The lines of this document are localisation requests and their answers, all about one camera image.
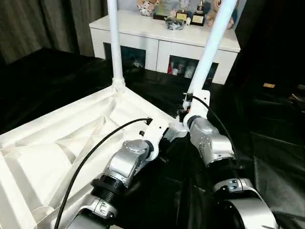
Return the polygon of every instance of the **trophy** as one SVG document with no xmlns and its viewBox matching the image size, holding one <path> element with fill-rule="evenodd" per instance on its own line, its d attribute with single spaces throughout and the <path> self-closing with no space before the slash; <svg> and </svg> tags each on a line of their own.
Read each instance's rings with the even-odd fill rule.
<svg viewBox="0 0 305 229">
<path fill-rule="evenodd" d="M 193 14 L 191 25 L 201 25 L 204 24 L 204 6 L 203 0 L 200 0 L 197 10 Z"/>
<path fill-rule="evenodd" d="M 180 0 L 179 1 L 179 11 L 177 12 L 176 18 L 179 20 L 186 21 L 187 19 L 187 10 L 190 7 L 190 0 Z"/>
</svg>

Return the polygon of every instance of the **orange label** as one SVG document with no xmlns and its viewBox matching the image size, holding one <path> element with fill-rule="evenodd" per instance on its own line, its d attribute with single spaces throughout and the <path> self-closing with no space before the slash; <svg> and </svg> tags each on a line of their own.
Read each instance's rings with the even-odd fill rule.
<svg viewBox="0 0 305 229">
<path fill-rule="evenodd" d="M 274 88 L 275 84 L 272 83 L 264 83 L 264 87 Z"/>
</svg>

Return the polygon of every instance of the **white plastic connector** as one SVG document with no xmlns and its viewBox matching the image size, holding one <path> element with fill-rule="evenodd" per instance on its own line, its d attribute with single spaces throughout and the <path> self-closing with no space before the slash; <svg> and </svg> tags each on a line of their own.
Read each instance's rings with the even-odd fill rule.
<svg viewBox="0 0 305 229">
<path fill-rule="evenodd" d="M 143 140 L 149 141 L 153 145 L 153 151 L 146 161 L 154 160 L 159 154 L 159 142 L 163 137 L 164 132 L 168 128 L 168 122 L 163 119 L 153 119 L 147 127 Z"/>
<path fill-rule="evenodd" d="M 210 104 L 210 92 L 209 91 L 197 89 L 194 91 L 193 95 L 200 98 L 207 105 Z M 188 126 L 188 121 L 191 117 L 197 115 L 197 116 L 201 116 L 202 118 L 206 118 L 207 114 L 208 114 L 208 109 L 203 104 L 201 104 L 198 100 L 193 99 L 191 102 L 190 111 L 183 119 L 184 128 L 187 131 L 190 131 L 190 128 Z"/>
</svg>

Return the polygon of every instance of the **white pole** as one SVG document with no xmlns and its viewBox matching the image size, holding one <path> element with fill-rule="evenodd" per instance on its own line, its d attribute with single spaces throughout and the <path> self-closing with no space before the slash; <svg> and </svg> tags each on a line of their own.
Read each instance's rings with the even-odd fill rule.
<svg viewBox="0 0 305 229">
<path fill-rule="evenodd" d="M 112 85 L 117 91 L 121 91 L 125 88 L 125 80 L 123 77 L 123 70 L 122 70 L 117 0 L 107 0 L 107 4 L 108 4 L 108 15 L 109 15 L 109 23 L 110 23 L 111 53 L 112 53 L 112 67 L 113 67 Z"/>
<path fill-rule="evenodd" d="M 223 0 L 213 24 L 209 39 L 206 42 L 202 57 L 187 91 L 188 93 L 193 93 L 195 89 L 202 89 L 236 3 L 237 0 Z"/>
</svg>

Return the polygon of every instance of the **toy figure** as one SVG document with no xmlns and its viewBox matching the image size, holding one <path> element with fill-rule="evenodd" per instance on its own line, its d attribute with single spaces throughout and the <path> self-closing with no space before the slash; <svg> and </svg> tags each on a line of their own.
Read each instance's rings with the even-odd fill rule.
<svg viewBox="0 0 305 229">
<path fill-rule="evenodd" d="M 160 0 L 138 0 L 137 7 L 144 16 L 152 16 L 154 7 L 159 4 Z"/>
<path fill-rule="evenodd" d="M 185 24 L 190 25 L 191 24 L 191 18 L 187 18 Z"/>
<path fill-rule="evenodd" d="M 219 10 L 219 7 L 221 5 L 221 2 L 222 2 L 222 0 L 213 0 L 213 9 L 210 10 L 210 12 L 208 13 L 208 15 L 206 17 L 208 20 L 210 20 L 208 23 L 208 26 L 210 26 L 210 27 L 212 27 L 214 24 L 214 21 L 215 21 L 217 12 Z M 227 26 L 227 30 L 231 29 L 233 27 L 233 25 L 234 25 L 234 19 L 231 17 L 231 19 L 228 23 L 228 26 Z"/>
</svg>

